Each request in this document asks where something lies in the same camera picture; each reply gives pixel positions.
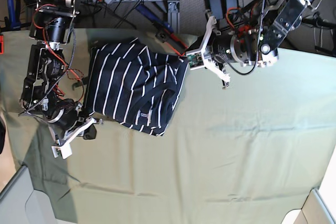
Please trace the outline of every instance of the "striped shirt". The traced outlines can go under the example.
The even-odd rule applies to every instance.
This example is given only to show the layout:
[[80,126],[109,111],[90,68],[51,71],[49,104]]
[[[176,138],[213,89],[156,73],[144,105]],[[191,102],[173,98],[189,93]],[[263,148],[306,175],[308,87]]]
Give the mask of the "striped shirt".
[[93,48],[85,110],[162,136],[179,99],[187,59],[156,54],[135,39]]

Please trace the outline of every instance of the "navy striped fabric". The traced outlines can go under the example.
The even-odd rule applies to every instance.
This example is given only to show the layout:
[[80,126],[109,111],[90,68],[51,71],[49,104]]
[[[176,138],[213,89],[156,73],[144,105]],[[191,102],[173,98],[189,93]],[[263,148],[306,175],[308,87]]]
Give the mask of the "navy striped fabric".
[[85,110],[161,136],[179,99],[187,66],[186,58],[153,53],[137,39],[93,48]]

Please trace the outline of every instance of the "green fabric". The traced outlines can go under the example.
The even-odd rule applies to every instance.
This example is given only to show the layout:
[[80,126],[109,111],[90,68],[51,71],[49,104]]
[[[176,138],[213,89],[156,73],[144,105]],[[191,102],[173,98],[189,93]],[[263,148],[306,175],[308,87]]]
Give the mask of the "green fabric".
[[[77,29],[73,67],[87,74],[87,49],[96,40],[133,35],[146,37]],[[17,167],[29,167],[34,188],[50,197],[58,219],[278,224],[321,183],[336,144],[336,59],[280,49],[278,63],[251,76],[228,70],[228,90],[208,70],[188,71],[163,137],[105,121],[96,140],[74,140],[73,155],[62,160],[53,158],[45,125],[17,117],[33,42],[27,32],[5,34],[2,108]],[[71,44],[65,49],[69,55]],[[80,97],[71,84],[60,86]]]

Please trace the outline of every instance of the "circuit board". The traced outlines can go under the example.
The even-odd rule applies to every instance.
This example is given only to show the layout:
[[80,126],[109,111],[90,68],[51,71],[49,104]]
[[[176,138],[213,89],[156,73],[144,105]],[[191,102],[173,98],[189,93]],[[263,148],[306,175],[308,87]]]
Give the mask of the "circuit board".
[[191,70],[195,68],[198,69],[204,65],[200,52],[193,54],[193,55],[187,55],[187,58],[188,58],[188,62],[189,62],[189,66]]

